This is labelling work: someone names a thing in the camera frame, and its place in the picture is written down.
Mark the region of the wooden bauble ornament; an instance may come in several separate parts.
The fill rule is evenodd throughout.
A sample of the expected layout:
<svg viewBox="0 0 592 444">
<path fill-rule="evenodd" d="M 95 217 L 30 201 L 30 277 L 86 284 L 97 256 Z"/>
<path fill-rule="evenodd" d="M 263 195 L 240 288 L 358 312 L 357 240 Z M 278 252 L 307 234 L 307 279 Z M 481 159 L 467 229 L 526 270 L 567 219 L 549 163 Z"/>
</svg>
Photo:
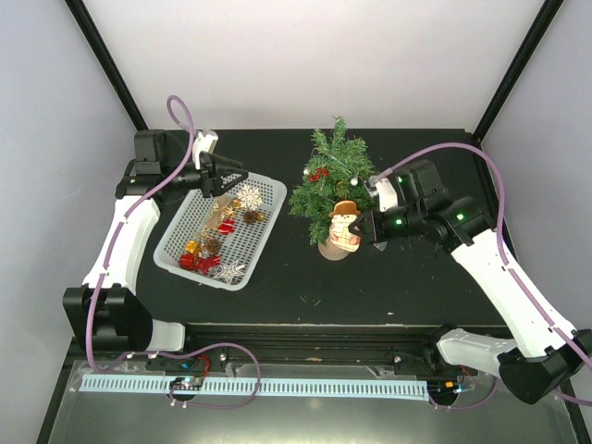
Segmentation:
<svg viewBox="0 0 592 444">
<path fill-rule="evenodd" d="M 346 253 L 356 252 L 361 243 L 361 238 L 352 234 L 349 225 L 353 223 L 361 212 L 354 201 L 340 201 L 335 204 L 329 214 L 329 241 Z"/>
</svg>

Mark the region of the small green christmas tree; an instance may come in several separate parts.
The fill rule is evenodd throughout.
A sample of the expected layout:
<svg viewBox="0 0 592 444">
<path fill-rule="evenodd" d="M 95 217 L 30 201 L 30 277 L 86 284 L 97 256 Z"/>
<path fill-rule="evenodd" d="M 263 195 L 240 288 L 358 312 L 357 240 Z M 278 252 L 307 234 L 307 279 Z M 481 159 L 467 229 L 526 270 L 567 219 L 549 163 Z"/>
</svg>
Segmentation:
<svg viewBox="0 0 592 444">
<path fill-rule="evenodd" d="M 329 241 L 329 214 L 340 201 L 356 202 L 361 213 L 375 208 L 364 182 L 377 171 L 365 140 L 348 135 L 342 116 L 335 118 L 331 131 L 315 129 L 312 143 L 311 156 L 302 169 L 302 183 L 295 186 L 290 196 L 290 214 L 308 220 L 310 243 L 323 257 L 339 261 L 353 253 L 346 253 Z M 310 182 L 309 173 L 319 167 L 326 167 L 329 176 Z"/>
</svg>

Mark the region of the red berry sprig ornament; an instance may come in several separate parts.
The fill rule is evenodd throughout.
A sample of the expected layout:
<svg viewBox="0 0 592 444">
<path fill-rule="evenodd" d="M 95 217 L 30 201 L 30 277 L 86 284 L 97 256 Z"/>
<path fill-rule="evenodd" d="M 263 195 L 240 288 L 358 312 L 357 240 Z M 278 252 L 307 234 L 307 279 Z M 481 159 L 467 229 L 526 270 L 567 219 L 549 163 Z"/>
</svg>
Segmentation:
<svg viewBox="0 0 592 444">
<path fill-rule="evenodd" d="M 310 182 L 317 182 L 329 176 L 329 171 L 326 167 L 319 167 L 315 171 L 312 171 L 308 175 Z"/>
</svg>

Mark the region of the white plastic basket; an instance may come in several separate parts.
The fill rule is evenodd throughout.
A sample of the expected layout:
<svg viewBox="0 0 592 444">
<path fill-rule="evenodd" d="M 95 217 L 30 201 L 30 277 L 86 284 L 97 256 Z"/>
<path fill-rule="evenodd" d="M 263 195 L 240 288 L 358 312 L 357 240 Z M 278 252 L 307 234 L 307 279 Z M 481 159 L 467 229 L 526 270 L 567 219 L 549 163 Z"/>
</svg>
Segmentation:
<svg viewBox="0 0 592 444">
<path fill-rule="evenodd" d="M 263 222 L 246 224 L 243 221 L 244 211 L 241 209 L 225 218 L 235 222 L 235 231 L 222 235 L 217 228 L 208 228 L 207 225 L 212 221 L 213 216 L 222 213 L 222 203 L 225 201 L 220 198 L 204 198 L 199 190 L 189 191 L 155 247 L 155 264 L 174 275 L 215 289 L 237 291 L 244 288 L 278 218 L 287 195 L 287 188 L 280 181 L 251 173 L 245 181 L 227 191 L 230 200 L 238 198 L 237 192 L 243 184 L 260 189 L 263 204 L 257 211 L 265 214 Z M 223 243 L 217 254 L 221 259 L 220 265 L 229 265 L 234 261 L 246 265 L 245 274 L 242 277 L 236 277 L 230 285 L 213 279 L 220 269 L 219 266 L 212 268 L 207 276 L 179 267 L 179 258 L 185 253 L 184 247 L 189 240 L 199 241 L 202 244 L 210 238 L 218 239 Z"/>
</svg>

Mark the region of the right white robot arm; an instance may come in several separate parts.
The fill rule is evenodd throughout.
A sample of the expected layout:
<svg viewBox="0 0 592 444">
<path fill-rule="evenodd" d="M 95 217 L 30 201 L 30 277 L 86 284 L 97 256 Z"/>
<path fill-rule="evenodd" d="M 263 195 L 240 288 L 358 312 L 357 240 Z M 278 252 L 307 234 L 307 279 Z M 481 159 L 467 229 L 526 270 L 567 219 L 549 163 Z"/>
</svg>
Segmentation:
<svg viewBox="0 0 592 444">
<path fill-rule="evenodd" d="M 591 332 L 560 315 L 523 271 L 490 214 L 465 196 L 455 199 L 427 160 L 364 184 L 376 209 L 350 223 L 351 234 L 380 244 L 420 236 L 448 253 L 480 287 L 511 332 L 508 339 L 444 332 L 420 351 L 423 367 L 466 366 L 497 377 L 518 400 L 535 404 L 591 358 Z"/>
</svg>

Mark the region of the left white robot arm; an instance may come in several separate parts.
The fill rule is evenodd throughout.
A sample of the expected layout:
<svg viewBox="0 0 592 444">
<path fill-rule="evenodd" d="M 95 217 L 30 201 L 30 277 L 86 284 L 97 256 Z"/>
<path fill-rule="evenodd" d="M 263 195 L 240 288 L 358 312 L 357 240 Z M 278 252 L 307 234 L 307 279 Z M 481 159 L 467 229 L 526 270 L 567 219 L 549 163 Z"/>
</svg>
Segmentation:
<svg viewBox="0 0 592 444">
<path fill-rule="evenodd" d="M 137 277 L 144 250 L 161 206 L 173 195 L 199 191 L 217 197 L 228 191 L 225 179 L 248 173 L 241 163 L 215 154 L 212 130 L 199 130 L 178 153 L 177 131 L 141 130 L 134 136 L 135 157 L 116 186 L 113 220 L 91 271 L 77 288 L 66 289 L 62 303 L 74 336 L 87 353 L 166 352 L 178 369 L 192 367 L 197 344 L 180 323 L 160 321 L 138 300 Z"/>
</svg>

